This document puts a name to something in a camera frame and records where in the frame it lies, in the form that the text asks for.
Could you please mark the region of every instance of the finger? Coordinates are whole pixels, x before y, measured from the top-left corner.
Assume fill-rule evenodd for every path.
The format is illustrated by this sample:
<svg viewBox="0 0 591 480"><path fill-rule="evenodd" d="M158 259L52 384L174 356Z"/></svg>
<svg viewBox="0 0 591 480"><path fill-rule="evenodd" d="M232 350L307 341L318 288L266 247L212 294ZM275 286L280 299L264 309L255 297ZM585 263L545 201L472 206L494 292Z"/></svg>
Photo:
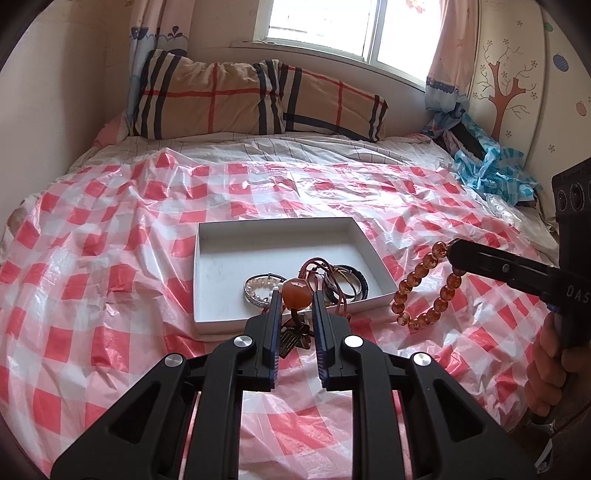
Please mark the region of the finger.
<svg viewBox="0 0 591 480"><path fill-rule="evenodd" d="M589 347L569 348L562 353L561 363L567 372L580 372L591 365L591 350Z"/></svg>
<svg viewBox="0 0 591 480"><path fill-rule="evenodd" d="M566 380L566 372L558 361L548 356L548 353L542 348L538 340L534 342L533 351L540 378L545 383L552 384L555 387L562 387Z"/></svg>
<svg viewBox="0 0 591 480"><path fill-rule="evenodd" d="M550 405L535 396L534 390L531 388L529 382L525 384L525 400L527 406L536 415L545 417L550 413Z"/></svg>
<svg viewBox="0 0 591 480"><path fill-rule="evenodd" d="M527 378L530 381L531 389L534 391L535 396L541 401L550 405L557 405L560 402L562 392L559 388L541 379L535 364L531 364L527 368Z"/></svg>
<svg viewBox="0 0 591 480"><path fill-rule="evenodd" d="M551 358L558 354L560 339L556 334L556 330L554 330L553 313L549 313L544 319L544 324L540 330L540 345Z"/></svg>

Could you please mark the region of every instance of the window sill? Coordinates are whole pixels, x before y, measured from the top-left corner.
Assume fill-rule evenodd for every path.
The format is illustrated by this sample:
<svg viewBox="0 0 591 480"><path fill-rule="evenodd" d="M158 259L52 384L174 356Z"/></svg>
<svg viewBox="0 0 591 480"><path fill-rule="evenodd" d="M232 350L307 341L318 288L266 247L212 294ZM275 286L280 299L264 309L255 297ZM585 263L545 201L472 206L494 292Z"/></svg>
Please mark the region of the window sill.
<svg viewBox="0 0 591 480"><path fill-rule="evenodd" d="M347 52L340 50L333 50L331 48L324 48L318 45L302 44L289 42L288 40L272 40L272 41L238 41L232 42L230 45L232 48L261 48L265 50L277 50L277 51L288 51L293 53L300 53L303 55L313 55L328 60L340 61L355 67L360 67L370 72L374 72L380 75L384 75L392 80L405 83L417 90L425 91L425 82L418 78L412 77L401 70L395 69L389 65L380 63L379 67L365 63L362 60L358 60L355 56L351 56Z"/></svg>

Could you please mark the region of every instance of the window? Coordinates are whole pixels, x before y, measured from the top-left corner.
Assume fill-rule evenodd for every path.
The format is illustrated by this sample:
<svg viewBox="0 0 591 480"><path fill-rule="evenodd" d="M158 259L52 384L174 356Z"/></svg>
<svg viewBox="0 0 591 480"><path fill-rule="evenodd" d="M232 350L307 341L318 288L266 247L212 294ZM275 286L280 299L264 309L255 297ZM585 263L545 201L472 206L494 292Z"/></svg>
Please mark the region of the window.
<svg viewBox="0 0 591 480"><path fill-rule="evenodd" d="M316 48L424 83L440 0L273 0L267 41Z"/></svg>

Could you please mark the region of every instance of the red and white checkered plastic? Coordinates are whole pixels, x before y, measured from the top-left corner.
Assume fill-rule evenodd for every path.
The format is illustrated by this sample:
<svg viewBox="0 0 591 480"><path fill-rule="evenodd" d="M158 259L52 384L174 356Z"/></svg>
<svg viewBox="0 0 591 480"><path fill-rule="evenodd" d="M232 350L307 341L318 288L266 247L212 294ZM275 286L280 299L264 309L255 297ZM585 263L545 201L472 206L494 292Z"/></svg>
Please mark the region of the red and white checkered plastic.
<svg viewBox="0 0 591 480"><path fill-rule="evenodd" d="M444 170L203 165L170 150L86 168L40 196L0 269L0 412L31 459L48 473L163 356L215 347L195 340L199 222L319 215L355 218L397 281L436 241L457 237L537 259ZM450 269L438 266L413 291L411 314L432 304ZM511 427L525 410L527 353L545 314L537 298L468 274L441 320L418 333L389 309L355 315L352 328L387 352L434 356ZM241 472L350 478L350 394L321 389L313 349L279 365L271 394L244 396Z"/></svg>

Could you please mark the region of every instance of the silver bangle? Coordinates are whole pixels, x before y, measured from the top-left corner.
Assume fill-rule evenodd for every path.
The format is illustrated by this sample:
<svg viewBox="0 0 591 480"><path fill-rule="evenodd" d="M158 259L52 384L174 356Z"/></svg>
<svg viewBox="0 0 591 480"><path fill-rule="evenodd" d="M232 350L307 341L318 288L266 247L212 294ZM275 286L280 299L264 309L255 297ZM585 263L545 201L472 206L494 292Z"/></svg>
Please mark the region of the silver bangle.
<svg viewBox="0 0 591 480"><path fill-rule="evenodd" d="M244 296L253 305L267 309L271 305L271 296L275 289L280 290L283 283L287 279L281 275L274 273L267 273L263 275L255 275L244 282ZM256 292L258 289L268 289L269 295L261 297Z"/></svg>

